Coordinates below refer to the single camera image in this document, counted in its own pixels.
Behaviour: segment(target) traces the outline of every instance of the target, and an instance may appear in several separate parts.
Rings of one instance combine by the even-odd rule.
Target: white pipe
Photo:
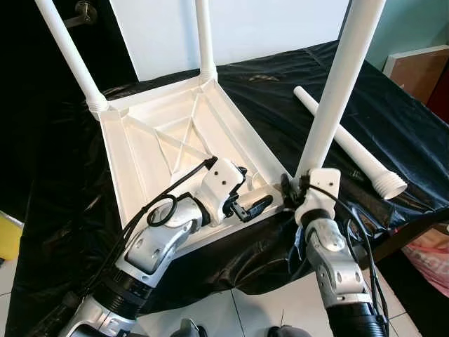
[[[297,86],[293,93],[302,104],[314,115],[318,110],[318,103],[306,92],[303,87]],[[360,169],[371,180],[373,187],[383,199],[398,196],[407,184],[396,173],[389,171],[378,161],[360,142],[355,139],[343,126],[337,127],[335,141],[355,161]]]
[[[321,168],[374,35],[385,0],[353,0],[292,187]]]
[[[64,59],[84,93],[89,110],[94,116],[101,111],[107,110],[109,103],[95,85],[54,3],[51,0],[35,0],[35,2],[53,38],[58,44]]]
[[[198,25],[201,83],[217,79],[217,67],[213,62],[212,33],[210,30],[209,0],[195,0],[196,23]]]

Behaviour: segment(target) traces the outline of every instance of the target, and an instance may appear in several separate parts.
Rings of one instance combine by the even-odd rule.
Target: white tile floor
[[[0,337],[4,337],[15,266],[16,261],[6,261],[0,267]],[[388,283],[378,275],[389,305],[390,336],[421,336]],[[181,318],[204,325],[210,337],[265,337],[268,327],[281,324],[301,327],[312,336],[332,336],[314,274],[263,295],[223,291],[184,308],[141,317],[139,323],[150,337],[164,337],[179,327]]]

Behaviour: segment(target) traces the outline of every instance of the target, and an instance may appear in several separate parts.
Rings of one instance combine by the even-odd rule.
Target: teal wall
[[[449,0],[387,0],[366,59],[383,70],[390,54],[447,44],[448,16]]]

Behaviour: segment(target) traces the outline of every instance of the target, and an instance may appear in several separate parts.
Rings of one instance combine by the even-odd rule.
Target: yellow object
[[[19,255],[22,230],[0,214],[0,258],[13,260]]]

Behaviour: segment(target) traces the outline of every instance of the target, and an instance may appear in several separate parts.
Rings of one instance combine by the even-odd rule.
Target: black plastic sheet
[[[313,120],[293,88],[301,85],[319,101],[336,48],[331,42],[218,67],[223,89],[291,174]],[[181,72],[105,94],[123,97],[197,74]],[[21,239],[7,337],[23,336],[67,290],[79,289],[121,228],[99,124],[84,104],[45,109],[49,122]],[[409,184],[399,197],[381,200],[354,162],[332,145],[325,166],[341,170],[340,196],[369,231],[401,227],[448,208],[448,125],[368,63],[342,125]],[[339,209],[337,217],[344,219]],[[263,293],[284,285],[295,231],[292,214],[281,213],[177,259],[142,313],[232,287]]]

